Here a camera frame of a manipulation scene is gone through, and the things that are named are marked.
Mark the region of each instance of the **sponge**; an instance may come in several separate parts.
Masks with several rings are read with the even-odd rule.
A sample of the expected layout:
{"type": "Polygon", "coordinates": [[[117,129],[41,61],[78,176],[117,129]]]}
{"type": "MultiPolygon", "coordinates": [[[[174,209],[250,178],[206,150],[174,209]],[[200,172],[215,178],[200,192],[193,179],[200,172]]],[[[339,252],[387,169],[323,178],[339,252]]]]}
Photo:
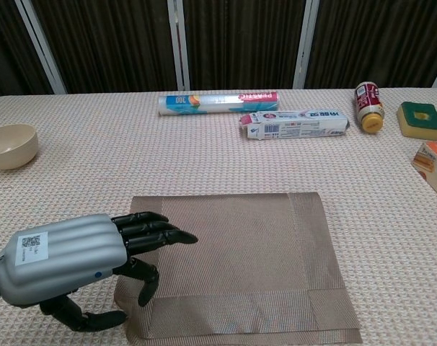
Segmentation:
{"type": "Polygon", "coordinates": [[[428,103],[403,102],[397,111],[401,132],[405,137],[437,141],[437,112],[428,103]]]}

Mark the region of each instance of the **plastic wrap roll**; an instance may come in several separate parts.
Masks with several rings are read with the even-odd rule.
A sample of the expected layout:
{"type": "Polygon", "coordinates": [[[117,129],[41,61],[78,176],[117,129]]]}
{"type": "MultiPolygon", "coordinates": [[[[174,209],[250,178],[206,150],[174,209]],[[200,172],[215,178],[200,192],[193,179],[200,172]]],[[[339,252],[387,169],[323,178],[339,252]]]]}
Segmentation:
{"type": "Polygon", "coordinates": [[[277,110],[277,92],[222,95],[169,95],[159,97],[160,115],[186,115],[222,112],[277,110]]]}

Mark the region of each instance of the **qr code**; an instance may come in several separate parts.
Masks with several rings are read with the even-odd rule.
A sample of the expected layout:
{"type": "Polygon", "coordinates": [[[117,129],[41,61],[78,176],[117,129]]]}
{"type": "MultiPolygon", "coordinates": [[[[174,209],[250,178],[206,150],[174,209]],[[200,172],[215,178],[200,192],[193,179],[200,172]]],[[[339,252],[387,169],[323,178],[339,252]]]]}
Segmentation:
{"type": "Polygon", "coordinates": [[[40,245],[40,236],[29,236],[22,240],[23,247],[36,247],[38,245],[40,245]]]}

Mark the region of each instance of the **robot finger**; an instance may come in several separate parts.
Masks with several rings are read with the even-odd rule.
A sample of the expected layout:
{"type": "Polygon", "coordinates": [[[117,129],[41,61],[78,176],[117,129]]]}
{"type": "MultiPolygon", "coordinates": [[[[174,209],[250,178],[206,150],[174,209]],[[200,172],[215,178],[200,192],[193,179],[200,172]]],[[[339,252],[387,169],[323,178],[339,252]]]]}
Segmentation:
{"type": "Polygon", "coordinates": [[[164,245],[176,243],[194,244],[197,241],[198,238],[196,238],[196,236],[175,228],[157,231],[143,236],[131,237],[127,239],[126,247],[129,254],[133,256],[135,254],[153,251],[164,245]]]}
{"type": "Polygon", "coordinates": [[[122,267],[115,268],[113,273],[144,282],[138,295],[139,306],[145,306],[151,300],[159,285],[159,273],[156,266],[135,257],[131,257],[122,267]]]}
{"type": "Polygon", "coordinates": [[[68,296],[58,296],[39,303],[46,316],[51,315],[75,332],[98,332],[124,323],[127,315],[123,311],[103,314],[82,313],[81,308],[68,296]]]}
{"type": "Polygon", "coordinates": [[[151,211],[145,211],[143,213],[133,213],[124,216],[117,216],[115,218],[112,218],[111,221],[119,229],[122,226],[137,225],[152,221],[169,222],[169,219],[161,214],[153,213],[151,211]]]}
{"type": "Polygon", "coordinates": [[[124,239],[127,239],[135,236],[144,236],[154,232],[160,232],[167,229],[178,228],[165,221],[149,221],[146,223],[121,226],[119,228],[119,232],[124,239]]]}

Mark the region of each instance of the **beige tablecloth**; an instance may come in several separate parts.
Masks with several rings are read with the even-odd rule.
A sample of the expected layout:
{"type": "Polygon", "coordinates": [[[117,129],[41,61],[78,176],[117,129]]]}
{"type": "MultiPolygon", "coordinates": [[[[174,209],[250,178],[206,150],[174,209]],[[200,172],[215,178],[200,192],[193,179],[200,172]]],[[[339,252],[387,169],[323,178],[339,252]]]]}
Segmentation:
{"type": "MultiPolygon", "coordinates": [[[[437,89],[381,89],[376,136],[358,129],[353,90],[279,92],[282,110],[338,108],[352,126],[339,138],[248,141],[237,114],[159,117],[159,93],[1,97],[0,125],[35,125],[40,153],[0,172],[0,249],[26,227],[127,213],[134,195],[316,191],[364,344],[437,345],[437,194],[410,166],[422,141],[402,137],[395,116],[403,101],[437,108],[437,89]]],[[[113,309],[115,282],[72,298],[113,309]]],[[[0,345],[57,344],[127,341],[122,327],[73,333],[0,300],[0,345]]]]}

